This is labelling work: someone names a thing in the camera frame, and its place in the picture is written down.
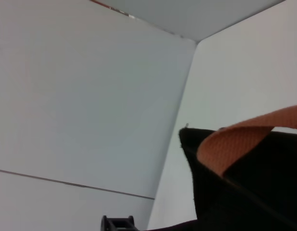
white ceiling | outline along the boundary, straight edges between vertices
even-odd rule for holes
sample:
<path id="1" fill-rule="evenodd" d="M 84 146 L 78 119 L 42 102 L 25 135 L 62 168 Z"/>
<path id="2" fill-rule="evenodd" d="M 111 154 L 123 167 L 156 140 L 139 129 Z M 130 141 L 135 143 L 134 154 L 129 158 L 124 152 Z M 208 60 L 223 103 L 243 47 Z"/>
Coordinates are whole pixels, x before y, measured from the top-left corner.
<path id="1" fill-rule="evenodd" d="M 169 32 L 200 41 L 284 0 L 99 0 Z"/>

